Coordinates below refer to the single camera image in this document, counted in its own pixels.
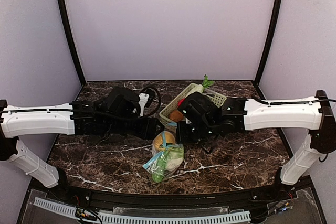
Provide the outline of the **round red fruit toy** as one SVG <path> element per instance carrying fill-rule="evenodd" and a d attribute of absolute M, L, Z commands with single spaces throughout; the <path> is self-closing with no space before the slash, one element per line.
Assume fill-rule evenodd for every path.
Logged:
<path fill-rule="evenodd" d="M 178 102 L 178 106 L 180 106 L 180 105 L 183 103 L 184 100 L 185 100 L 185 99 L 181 99 L 181 100 L 179 100 L 179 102 Z"/>

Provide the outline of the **white green cabbage toy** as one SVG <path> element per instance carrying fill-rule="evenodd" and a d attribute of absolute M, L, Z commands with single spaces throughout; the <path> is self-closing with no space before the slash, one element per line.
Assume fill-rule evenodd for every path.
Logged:
<path fill-rule="evenodd" d="M 175 172 L 184 159 L 184 149 L 181 147 L 166 149 L 161 155 L 165 172 Z"/>

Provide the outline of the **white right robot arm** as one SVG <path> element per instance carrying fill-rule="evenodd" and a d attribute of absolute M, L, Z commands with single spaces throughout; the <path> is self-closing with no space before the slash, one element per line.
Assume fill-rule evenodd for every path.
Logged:
<path fill-rule="evenodd" d="M 177 123 L 176 141 L 196 144 L 211 136 L 236 132 L 306 129 L 303 144 L 280 170 L 280 183 L 292 186 L 322 155 L 335 151 L 335 117 L 331 102 L 323 90 L 318 90 L 314 96 L 295 100 L 227 98 L 218 107 L 205 95 L 195 92 L 178 108 L 185 121 Z"/>

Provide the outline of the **clear zip bag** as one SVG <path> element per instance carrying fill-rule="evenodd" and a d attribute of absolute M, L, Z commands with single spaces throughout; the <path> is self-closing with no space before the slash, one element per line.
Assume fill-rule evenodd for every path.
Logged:
<path fill-rule="evenodd" d="M 142 167 L 153 184 L 159 184 L 177 171 L 184 160 L 184 146 L 177 142 L 177 123 L 169 123 L 152 141 L 152 158 Z"/>

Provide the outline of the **green leafy vegetable toy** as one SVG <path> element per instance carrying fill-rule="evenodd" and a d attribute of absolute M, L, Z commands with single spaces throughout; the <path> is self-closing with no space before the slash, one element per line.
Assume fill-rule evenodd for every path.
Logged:
<path fill-rule="evenodd" d="M 152 180 L 154 183 L 160 183 L 164 179 L 165 168 L 156 167 L 152 171 Z"/>

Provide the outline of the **yellow peach toy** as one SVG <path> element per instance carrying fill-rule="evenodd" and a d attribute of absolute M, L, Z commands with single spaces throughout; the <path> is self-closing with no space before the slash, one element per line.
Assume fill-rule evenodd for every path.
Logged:
<path fill-rule="evenodd" d="M 176 144 L 175 136 L 169 131 L 163 131 L 152 142 L 152 154 L 164 151 L 169 145 Z"/>

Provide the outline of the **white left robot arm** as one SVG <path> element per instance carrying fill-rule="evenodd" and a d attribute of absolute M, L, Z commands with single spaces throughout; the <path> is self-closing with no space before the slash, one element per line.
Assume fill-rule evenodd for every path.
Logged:
<path fill-rule="evenodd" d="M 66 173 L 42 161 L 19 137 L 120 134 L 153 140 L 164 130 L 160 120 L 153 117 L 159 104 L 149 114 L 144 113 L 155 98 L 161 99 L 159 91 L 148 86 L 140 93 L 116 87 L 97 101 L 73 101 L 52 106 L 23 108 L 1 100 L 1 161 L 12 163 L 46 188 L 67 190 Z"/>

